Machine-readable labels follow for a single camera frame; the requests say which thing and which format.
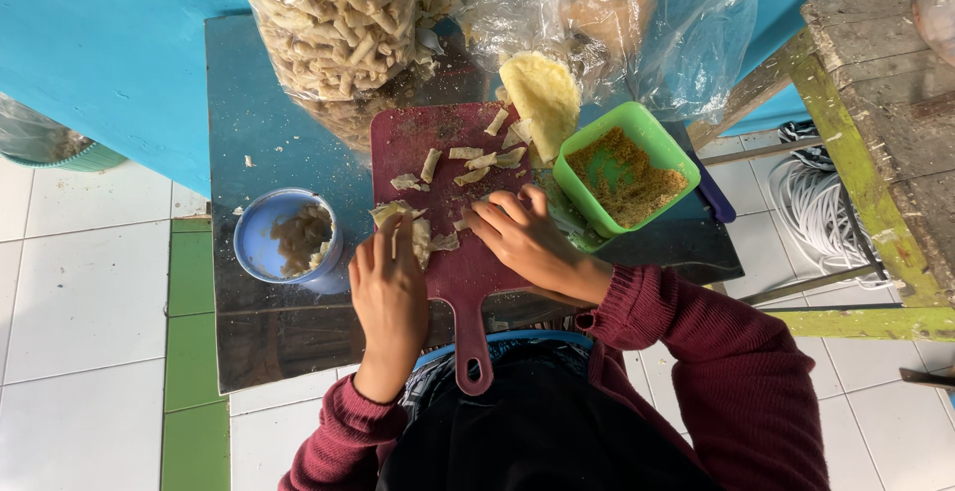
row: sweater sleeve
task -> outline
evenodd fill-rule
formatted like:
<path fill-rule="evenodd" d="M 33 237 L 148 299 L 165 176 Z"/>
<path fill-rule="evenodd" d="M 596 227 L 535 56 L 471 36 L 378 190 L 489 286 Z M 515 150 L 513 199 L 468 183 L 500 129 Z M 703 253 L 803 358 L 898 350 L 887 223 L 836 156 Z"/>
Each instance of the sweater sleeve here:
<path fill-rule="evenodd" d="M 615 265 L 577 323 L 620 350 L 663 341 L 693 448 L 727 489 L 828 489 L 814 362 L 782 321 L 657 266 Z"/>
<path fill-rule="evenodd" d="M 279 491 L 375 489 L 376 447 L 401 434 L 408 413 L 396 402 L 365 398 L 352 385 L 353 376 L 340 379 L 322 398 L 319 427 L 299 447 Z"/>

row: wooden table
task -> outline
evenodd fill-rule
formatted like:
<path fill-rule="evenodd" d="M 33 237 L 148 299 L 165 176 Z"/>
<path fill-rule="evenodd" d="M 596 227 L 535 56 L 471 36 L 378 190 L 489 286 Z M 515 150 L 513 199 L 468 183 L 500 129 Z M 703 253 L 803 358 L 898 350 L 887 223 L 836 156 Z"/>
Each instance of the wooden table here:
<path fill-rule="evenodd" d="M 902 306 L 774 312 L 794 334 L 955 340 L 955 68 L 911 0 L 809 0 L 806 27 L 741 80 L 700 148 L 793 83 Z"/>

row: cutting board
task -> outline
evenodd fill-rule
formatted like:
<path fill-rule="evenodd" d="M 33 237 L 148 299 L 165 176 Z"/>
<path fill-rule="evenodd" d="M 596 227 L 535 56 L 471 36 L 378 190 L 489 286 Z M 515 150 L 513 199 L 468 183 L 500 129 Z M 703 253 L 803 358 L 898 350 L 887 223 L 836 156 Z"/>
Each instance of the cutting board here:
<path fill-rule="evenodd" d="M 507 128 L 519 119 L 510 106 L 497 136 L 486 132 L 500 101 L 461 105 L 420 106 L 380 112 L 372 120 L 372 182 L 375 204 L 403 199 L 415 209 L 427 208 L 422 215 L 431 223 L 432 237 L 453 231 L 460 220 L 461 208 L 497 190 L 517 193 L 531 181 L 525 154 L 517 169 L 492 166 L 479 182 L 460 187 L 454 178 L 467 174 L 464 159 L 449 159 L 449 148 L 483 148 L 485 154 L 500 149 Z M 524 144 L 515 145 L 505 152 Z M 441 151 L 430 192 L 406 189 L 396 191 L 390 181 L 403 174 L 420 177 L 421 167 L 431 148 Z M 481 317 L 484 298 L 498 291 L 522 290 L 531 284 L 505 267 L 471 230 L 458 233 L 460 248 L 432 254 L 425 281 L 428 298 L 447 302 L 455 313 L 455 358 L 458 385 L 470 395 L 483 393 L 491 385 L 494 372 L 488 356 Z M 477 376 L 468 370 L 477 362 Z"/>

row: blue container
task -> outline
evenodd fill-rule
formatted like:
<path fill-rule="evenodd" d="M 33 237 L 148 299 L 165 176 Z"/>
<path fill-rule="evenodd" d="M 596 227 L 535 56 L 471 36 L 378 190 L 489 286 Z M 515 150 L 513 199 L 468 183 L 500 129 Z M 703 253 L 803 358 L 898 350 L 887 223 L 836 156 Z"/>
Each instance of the blue container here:
<path fill-rule="evenodd" d="M 322 263 L 314 269 L 297 277 L 283 278 L 281 276 L 282 265 L 286 263 L 286 259 L 279 254 L 279 241 L 269 238 L 272 224 L 276 220 L 279 224 L 285 222 L 308 204 L 321 205 L 331 215 L 331 245 L 328 248 L 328 254 L 322 259 Z M 249 204 L 236 224 L 233 244 L 235 245 L 236 259 L 239 260 L 239 265 L 242 265 L 245 271 L 253 277 L 274 284 L 305 285 L 328 274 L 338 264 L 344 247 L 341 231 L 338 228 L 338 219 L 328 202 L 314 192 L 297 187 L 276 189 L 259 196 Z M 331 284 L 332 287 L 336 288 L 340 285 Z M 322 286 L 327 287 L 329 285 L 319 284 L 319 287 Z M 322 292 L 337 292 L 330 290 L 331 288 L 325 288 L 325 291 Z"/>

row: patterned cloth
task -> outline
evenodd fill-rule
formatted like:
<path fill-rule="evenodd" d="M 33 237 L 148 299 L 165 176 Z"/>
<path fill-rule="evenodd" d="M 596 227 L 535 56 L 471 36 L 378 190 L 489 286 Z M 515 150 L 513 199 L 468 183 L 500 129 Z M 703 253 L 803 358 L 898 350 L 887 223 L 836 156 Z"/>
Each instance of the patterned cloth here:
<path fill-rule="evenodd" d="M 582 344 L 543 338 L 515 338 L 489 341 L 488 352 L 495 366 L 537 362 L 587 380 L 590 348 Z M 470 372 L 476 372 L 477 368 L 475 364 Z M 418 367 L 405 384 L 405 393 L 398 401 L 408 411 L 408 425 L 412 425 L 433 401 L 457 387 L 453 352 Z"/>

